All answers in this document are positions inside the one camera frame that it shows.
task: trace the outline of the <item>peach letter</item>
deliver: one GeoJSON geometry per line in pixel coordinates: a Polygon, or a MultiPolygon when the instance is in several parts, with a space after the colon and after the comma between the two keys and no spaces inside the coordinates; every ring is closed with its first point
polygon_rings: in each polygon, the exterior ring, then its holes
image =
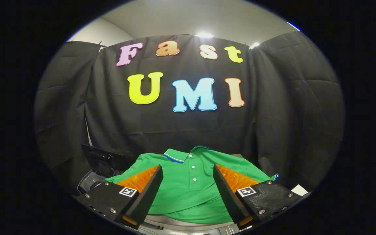
{"type": "Polygon", "coordinates": [[[217,59],[217,53],[215,52],[215,48],[213,46],[203,44],[200,46],[200,50],[200,55],[202,57],[209,59],[217,59]]]}
{"type": "Polygon", "coordinates": [[[242,81],[234,77],[224,79],[224,81],[228,84],[228,88],[230,90],[230,102],[228,103],[228,105],[231,107],[243,106],[244,101],[242,100],[242,95],[240,94],[240,86],[239,86],[239,84],[242,81]]]}
{"type": "Polygon", "coordinates": [[[178,43],[175,41],[162,42],[158,45],[157,56],[176,55],[179,53],[178,43]]]}

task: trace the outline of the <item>shirt collar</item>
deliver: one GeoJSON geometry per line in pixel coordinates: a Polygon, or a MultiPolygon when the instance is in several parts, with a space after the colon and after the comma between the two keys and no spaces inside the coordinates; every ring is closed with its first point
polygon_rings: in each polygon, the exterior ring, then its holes
{"type": "MultiPolygon", "coordinates": [[[[207,147],[207,146],[204,146],[204,145],[197,145],[195,146],[191,152],[195,151],[196,149],[199,149],[199,148],[202,148],[202,149],[208,149],[208,150],[211,150],[211,148],[207,147]]],[[[185,159],[188,157],[189,153],[184,153],[184,152],[180,152],[180,151],[177,151],[177,150],[173,150],[173,149],[168,149],[166,150],[166,152],[163,154],[163,156],[171,159],[172,161],[174,162],[178,162],[178,163],[184,163],[185,159]]]]}

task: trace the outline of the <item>black backdrop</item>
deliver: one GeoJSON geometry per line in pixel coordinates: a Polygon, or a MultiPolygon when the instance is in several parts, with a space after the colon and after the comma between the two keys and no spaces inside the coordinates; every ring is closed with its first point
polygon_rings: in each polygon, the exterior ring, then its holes
{"type": "MultiPolygon", "coordinates": [[[[337,77],[318,48],[300,32],[248,46],[193,35],[152,36],[102,49],[68,42],[55,55],[36,98],[36,133],[41,153],[70,192],[89,167],[81,143],[125,153],[132,164],[142,153],[168,148],[189,152],[196,145],[240,153],[267,175],[280,174],[288,188],[298,183],[312,191],[327,173],[339,147],[344,122],[337,77]],[[157,56],[158,44],[173,40],[180,52],[157,56]],[[122,46],[143,43],[131,63],[116,67],[122,46]],[[200,45],[216,48],[218,58],[203,58],[200,45]],[[230,60],[225,47],[241,51],[230,60]],[[160,95],[153,103],[129,98],[127,77],[161,72],[160,95]],[[211,77],[216,110],[173,111],[176,89],[185,79],[195,89],[211,77]],[[245,105],[230,107],[226,78],[239,78],[245,105]]],[[[141,93],[151,90],[143,79],[141,93]]]]}

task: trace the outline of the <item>blue letter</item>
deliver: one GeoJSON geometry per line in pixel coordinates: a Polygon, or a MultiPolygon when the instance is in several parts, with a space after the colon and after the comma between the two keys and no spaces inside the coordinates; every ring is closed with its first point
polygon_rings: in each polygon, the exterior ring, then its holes
{"type": "Polygon", "coordinates": [[[214,79],[210,77],[201,78],[195,91],[193,91],[186,80],[174,81],[172,85],[176,88],[176,106],[173,107],[173,111],[179,113],[187,110],[187,107],[184,105],[184,98],[189,108],[194,110],[200,97],[199,110],[215,110],[217,105],[213,101],[213,83],[214,79]]]}

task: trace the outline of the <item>green polo shirt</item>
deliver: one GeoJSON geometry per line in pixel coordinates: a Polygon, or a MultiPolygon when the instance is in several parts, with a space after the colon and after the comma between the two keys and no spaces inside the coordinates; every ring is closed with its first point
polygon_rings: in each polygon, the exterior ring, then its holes
{"type": "Polygon", "coordinates": [[[259,182],[279,176],[267,176],[246,159],[196,146],[189,153],[168,149],[163,155],[141,154],[123,174],[105,180],[119,183],[158,164],[162,166],[163,180],[148,214],[199,224],[232,222],[213,178],[214,164],[259,182]]]}

